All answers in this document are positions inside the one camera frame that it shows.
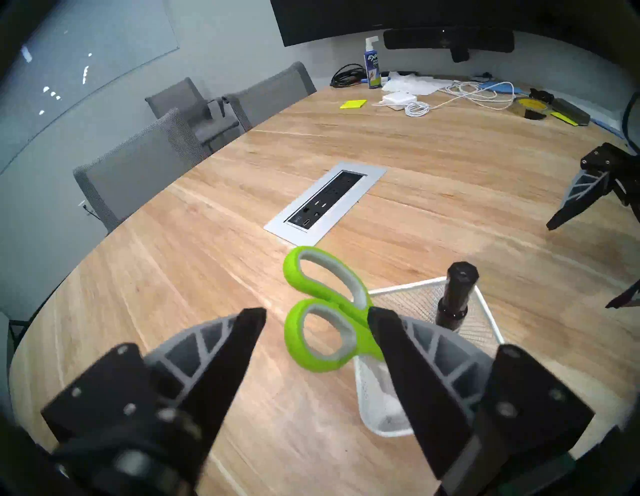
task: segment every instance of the wall outlet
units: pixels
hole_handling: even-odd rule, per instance
[[[296,246],[314,246],[386,170],[374,165],[340,162],[264,228]]]

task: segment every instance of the yellow tape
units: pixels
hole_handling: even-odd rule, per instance
[[[569,119],[566,115],[562,115],[560,114],[560,112],[551,112],[551,115],[553,117],[557,117],[560,120],[564,120],[567,124],[571,124],[571,125],[578,125],[577,122],[572,121],[571,119]]]
[[[528,97],[516,98],[509,110],[516,115],[535,120],[544,119],[551,113],[551,109],[546,103]]]

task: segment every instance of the scissors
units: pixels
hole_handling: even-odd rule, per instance
[[[301,260],[324,267],[340,279],[353,295],[353,302],[320,281],[305,276]],[[373,306],[369,292],[360,278],[333,255],[312,246],[299,246],[289,253],[282,266],[287,282],[297,290],[314,296],[302,300],[287,314],[284,341],[293,359],[312,372],[334,371],[355,355],[371,355],[384,361],[382,350],[373,339],[367,315]],[[305,318],[315,314],[338,329],[342,346],[331,355],[317,352],[305,339]]]

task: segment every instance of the whiteboard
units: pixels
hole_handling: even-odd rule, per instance
[[[0,173],[83,98],[176,48],[162,0],[60,2],[0,87]]]

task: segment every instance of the black marker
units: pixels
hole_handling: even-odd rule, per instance
[[[455,262],[447,270],[444,296],[438,302],[436,324],[457,331],[467,316],[469,294],[479,279],[478,270],[469,262]]]

